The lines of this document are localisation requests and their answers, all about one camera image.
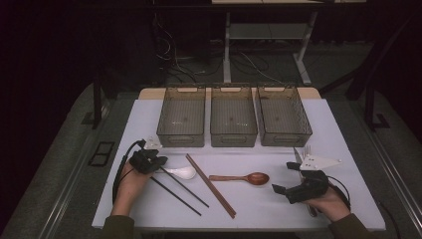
dark floor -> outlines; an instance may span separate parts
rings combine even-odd
[[[262,50],[257,51],[249,48],[248,44],[234,43],[231,58],[232,82],[277,80],[300,86],[302,82],[292,59],[292,52],[299,45],[283,41],[262,44]],[[304,61],[313,82],[312,87],[320,89],[358,67],[371,47],[371,44],[366,43],[310,45]],[[215,55],[209,63],[204,63],[186,58],[188,54],[180,52],[179,66],[173,66],[175,70],[169,71],[166,82],[222,82],[222,55],[221,52]],[[390,128],[370,131],[363,122],[364,97],[359,101],[348,101],[344,96],[348,84],[343,84],[322,97],[328,100],[369,190],[374,199],[380,202],[379,209],[384,216],[387,230],[376,233],[382,238],[397,238],[398,229],[402,238],[421,238],[421,229],[414,222],[418,216],[421,218],[420,211],[419,215],[412,215],[412,206],[414,209],[416,204],[418,208],[422,201],[422,190],[418,186],[422,179],[422,145],[381,94],[376,94],[374,113],[382,114]],[[98,129],[92,130],[90,124],[83,124],[84,118],[93,110],[92,86],[81,93],[2,238],[99,236],[100,229],[93,228],[91,223],[112,158],[105,167],[87,166],[87,161],[101,141],[113,141],[112,153],[115,153],[137,95],[138,93],[128,92],[120,93],[115,100],[104,98],[104,119]],[[395,167],[400,176],[398,179],[392,178],[391,173],[384,168],[385,160]],[[409,195],[419,204],[409,202]],[[279,233],[229,233],[218,237],[282,238],[281,236]],[[331,238],[327,231],[301,232],[298,236],[303,239]],[[168,238],[187,237],[172,234]]]

black chopsticks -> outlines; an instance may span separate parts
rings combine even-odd
[[[167,170],[165,170],[163,167],[160,166],[160,169],[164,171],[167,175],[169,175],[173,180],[175,180],[179,185],[181,185],[184,189],[186,189],[190,194],[192,194],[196,199],[198,199],[202,204],[204,204],[207,207],[210,207],[207,203],[205,203],[201,198],[199,198],[195,193],[193,193],[191,190],[189,190],[183,183],[181,183],[179,180],[177,180],[171,173],[169,173]],[[177,198],[179,201],[181,201],[183,204],[185,204],[187,207],[192,209],[196,214],[201,216],[201,213],[199,213],[195,208],[193,208],[191,205],[189,205],[187,202],[185,202],[183,199],[181,199],[179,196],[177,196],[174,192],[172,192],[168,187],[166,187],[164,184],[159,182],[156,178],[151,176],[152,181],[156,182],[158,185],[160,185],[162,188],[164,188],[167,192],[169,192],[171,195],[173,195],[175,198]]]

hand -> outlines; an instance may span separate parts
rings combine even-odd
[[[323,196],[304,201],[304,203],[321,211],[331,222],[350,214],[350,210],[331,187]]]
[[[127,162],[120,175],[120,185],[118,187],[111,215],[128,216],[134,200],[143,190],[145,183],[152,174],[152,172],[142,174],[136,171],[130,163]]]

translucent gray bin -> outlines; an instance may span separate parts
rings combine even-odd
[[[164,147],[204,146],[205,85],[169,85],[158,122],[157,136]]]
[[[258,135],[249,84],[214,84],[211,90],[211,145],[253,147]]]
[[[260,83],[255,103],[262,146],[303,147],[313,134],[297,88]]]

table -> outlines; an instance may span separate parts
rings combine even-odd
[[[384,230],[385,222],[359,173],[344,138],[325,100],[315,89],[298,88],[314,134],[308,141],[313,154],[340,158],[342,164],[326,168],[324,172],[342,181],[351,197],[351,210],[369,230]],[[112,183],[121,158],[136,140],[155,137],[160,116],[164,89],[145,89],[135,101],[123,133],[105,189],[93,220],[93,226],[102,228],[111,211]],[[270,182],[253,186],[244,181],[213,182],[237,212],[232,219],[212,194],[199,175],[182,180],[183,184],[208,203],[209,208],[188,194],[168,175],[156,173],[154,177],[198,210],[195,214],[180,201],[150,181],[135,202],[130,216],[135,228],[142,231],[309,231],[325,229],[328,220],[319,215],[310,217],[304,204],[290,204],[288,199],[276,194],[271,184],[287,188],[300,184],[296,171],[288,170],[286,162],[295,161],[290,147],[263,147],[259,138],[250,148],[213,148],[210,145],[210,101],[207,94],[205,146],[200,148],[162,148],[159,155],[169,159],[167,168],[189,165],[189,153],[206,175],[246,175],[262,171],[270,175]]]
[[[333,3],[364,3],[366,0],[334,0]],[[309,0],[212,0],[213,4],[311,4]],[[302,41],[297,53],[293,54],[300,77],[306,86],[311,85],[304,64],[304,55],[307,50],[311,34],[317,19],[317,11],[313,11],[305,23],[290,24],[236,24],[230,21],[230,12],[226,14],[225,54],[223,64],[224,82],[231,82],[230,74],[230,39],[299,39]]]

